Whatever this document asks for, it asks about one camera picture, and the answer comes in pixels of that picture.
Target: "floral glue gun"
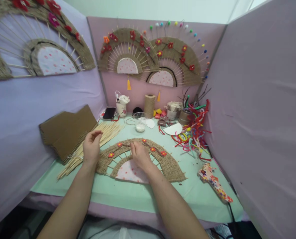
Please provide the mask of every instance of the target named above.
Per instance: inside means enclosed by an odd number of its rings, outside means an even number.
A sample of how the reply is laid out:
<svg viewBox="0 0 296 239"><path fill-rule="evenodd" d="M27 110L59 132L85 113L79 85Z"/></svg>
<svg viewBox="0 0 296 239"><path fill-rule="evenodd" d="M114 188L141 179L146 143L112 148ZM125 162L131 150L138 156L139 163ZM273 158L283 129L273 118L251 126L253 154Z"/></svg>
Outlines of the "floral glue gun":
<svg viewBox="0 0 296 239"><path fill-rule="evenodd" d="M214 191L218 194L219 198L222 201L226 202L233 202L232 198L227 196L227 194L224 192L221 184L218 181L218 178L215 177L212 174L212 170L216 168L212 168L209 163L205 163L202 167L202 169L199 170L197 175L200 177L200 179L206 183L210 183Z"/></svg>

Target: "pink backdrop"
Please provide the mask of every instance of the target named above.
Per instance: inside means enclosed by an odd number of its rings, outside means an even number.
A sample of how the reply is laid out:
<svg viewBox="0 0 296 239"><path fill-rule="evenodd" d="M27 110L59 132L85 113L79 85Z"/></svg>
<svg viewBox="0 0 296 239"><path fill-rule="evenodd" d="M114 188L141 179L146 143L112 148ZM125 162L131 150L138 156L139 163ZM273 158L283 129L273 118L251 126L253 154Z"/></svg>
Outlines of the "pink backdrop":
<svg viewBox="0 0 296 239"><path fill-rule="evenodd" d="M134 20L134 19L117 19L117 18L98 18L98 17L87 17L89 27L91 29L92 38L94 42L94 46L97 52L97 57L100 53L100 49L103 44L103 37L108 35L108 32L112 32L112 29L116 30L117 25L119 28L122 27L134 27L134 29L138 29L138 31L147 31L147 37L149 40L153 38L157 38L156 32L156 22L159 24L163 22L164 24L167 21L149 21L149 20ZM178 26L174 26L174 22L170 25L168 33L170 36L179 35L179 24ZM196 55L199 56L205 49L207 49L207 53L204 54L200 59L204 58L205 55L209 55L210 60L211 56L214 52L216 44L219 41L219 38L222 35L225 25L224 24L209 24L209 23L184 23L184 25L188 24L189 27L186 31L182 30L180 34L180 39L186 42L188 45L193 46L198 38L201 38L201 41L198 42L194 50ZM149 26L153 25L153 31L149 30ZM158 28L158 37L164 37L164 28ZM169 101L180 101L177 97L182 98L182 90L186 91L189 87L166 87L148 84L142 81L139 81L134 78L130 78L131 90L127 90L127 75L126 74L117 74L113 72L101 72L102 79L104 82L104 86L106 89L106 95L108 99L109 106L115 106L115 91L118 90L121 94L127 95L130 97L130 102L127 105L127 111L131 112L135 107L141 107L143 109L145 102L145 94L154 94L158 95L159 90L161 91L160 102L156 101L155 108L162 108ZM197 93L199 85L191 86L187 94L193 99L195 94Z"/></svg>

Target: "bundle of bamboo skewers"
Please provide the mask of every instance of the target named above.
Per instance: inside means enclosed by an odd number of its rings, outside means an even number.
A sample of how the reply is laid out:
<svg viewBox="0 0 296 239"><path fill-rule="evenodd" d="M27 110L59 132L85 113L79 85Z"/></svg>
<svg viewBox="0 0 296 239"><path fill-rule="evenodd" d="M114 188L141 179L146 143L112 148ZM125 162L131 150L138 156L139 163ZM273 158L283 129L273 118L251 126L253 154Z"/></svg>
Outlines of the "bundle of bamboo skewers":
<svg viewBox="0 0 296 239"><path fill-rule="evenodd" d="M120 125L118 122L103 122L100 123L96 130L101 130L103 135L100 139L100 147L115 137L123 129L125 125ZM83 142L78 146L72 155L71 160L66 164L64 170L57 176L57 179L62 179L63 177L69 175L78 165L83 161L84 152L82 150Z"/></svg>

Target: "forearm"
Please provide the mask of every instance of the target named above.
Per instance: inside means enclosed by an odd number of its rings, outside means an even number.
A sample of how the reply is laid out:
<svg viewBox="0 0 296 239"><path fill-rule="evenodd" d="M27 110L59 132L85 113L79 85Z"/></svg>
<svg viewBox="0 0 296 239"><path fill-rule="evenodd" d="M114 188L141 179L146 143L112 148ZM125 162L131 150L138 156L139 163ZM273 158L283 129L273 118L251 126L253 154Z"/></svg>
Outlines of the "forearm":
<svg viewBox="0 0 296 239"><path fill-rule="evenodd" d="M145 172L158 205L162 220L172 239L205 239L207 233L178 191L161 171L151 165Z"/></svg>
<svg viewBox="0 0 296 239"><path fill-rule="evenodd" d="M38 239L75 239L77 237L88 211L94 174L95 166L82 165L65 197L46 223Z"/></svg>

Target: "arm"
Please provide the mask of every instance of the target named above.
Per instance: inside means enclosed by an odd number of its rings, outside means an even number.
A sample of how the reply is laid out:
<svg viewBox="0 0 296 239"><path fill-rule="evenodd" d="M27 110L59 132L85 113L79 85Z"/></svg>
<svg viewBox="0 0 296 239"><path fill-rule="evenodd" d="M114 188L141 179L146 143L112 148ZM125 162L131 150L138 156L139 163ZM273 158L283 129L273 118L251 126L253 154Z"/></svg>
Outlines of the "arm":
<svg viewBox="0 0 296 239"><path fill-rule="evenodd" d="M38 239L77 237L88 211L95 169L99 160L101 135L100 130L87 134L83 143L83 164L65 197L38 235Z"/></svg>
<svg viewBox="0 0 296 239"><path fill-rule="evenodd" d="M186 201L151 162L147 149L131 144L132 157L150 180L158 209L171 238L208 239L208 235Z"/></svg>

